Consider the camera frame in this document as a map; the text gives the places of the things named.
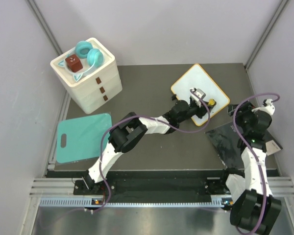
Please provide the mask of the yellow bone-shaped eraser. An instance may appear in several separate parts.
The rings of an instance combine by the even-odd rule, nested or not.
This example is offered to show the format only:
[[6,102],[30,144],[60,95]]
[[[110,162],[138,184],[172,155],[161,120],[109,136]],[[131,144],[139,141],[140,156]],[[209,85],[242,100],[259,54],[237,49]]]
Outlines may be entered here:
[[216,105],[216,101],[214,99],[209,99],[207,105],[209,107],[214,107]]

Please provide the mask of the yellow-framed whiteboard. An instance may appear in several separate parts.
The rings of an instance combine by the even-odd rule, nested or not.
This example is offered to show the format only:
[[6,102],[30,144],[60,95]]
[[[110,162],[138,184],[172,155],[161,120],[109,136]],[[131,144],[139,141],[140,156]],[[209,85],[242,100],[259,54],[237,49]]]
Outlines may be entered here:
[[[190,89],[201,89],[206,93],[206,97],[201,100],[202,105],[207,109],[208,113],[199,119],[196,116],[191,117],[196,126],[202,126],[207,122],[208,118],[212,118],[220,110],[226,107],[230,99],[218,84],[208,75],[208,73],[199,64],[194,64],[171,86],[171,91],[176,94],[177,100],[185,100],[190,104]],[[216,105],[209,107],[207,105],[209,99],[214,99]]]

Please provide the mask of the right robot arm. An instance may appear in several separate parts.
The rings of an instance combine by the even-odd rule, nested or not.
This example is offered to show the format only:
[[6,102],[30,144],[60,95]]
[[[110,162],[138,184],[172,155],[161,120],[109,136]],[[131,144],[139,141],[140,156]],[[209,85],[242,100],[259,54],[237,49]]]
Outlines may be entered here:
[[272,99],[264,100],[261,107],[247,101],[228,108],[240,138],[238,148],[244,171],[229,170],[219,181],[219,188],[232,196],[230,223],[239,232],[246,230],[248,234],[268,235],[281,212],[281,201],[272,194],[266,170],[265,133],[272,123],[274,111]]

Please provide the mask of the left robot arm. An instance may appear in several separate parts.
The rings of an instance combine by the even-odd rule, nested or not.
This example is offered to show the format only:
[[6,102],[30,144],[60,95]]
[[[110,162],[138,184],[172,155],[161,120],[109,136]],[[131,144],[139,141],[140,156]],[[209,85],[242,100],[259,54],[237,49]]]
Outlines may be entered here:
[[[144,135],[171,134],[178,130],[180,123],[193,116],[198,118],[205,115],[210,116],[210,111],[215,105],[216,102],[213,99],[203,101],[192,95],[190,103],[178,100],[168,112],[159,117],[139,116],[135,112],[129,113],[103,134],[99,158],[87,170],[87,174],[82,177],[84,188],[90,194],[98,193],[101,190],[101,182],[106,179],[108,171],[116,160],[122,154],[131,151]],[[103,140],[106,135],[109,135],[109,138],[104,147]]]

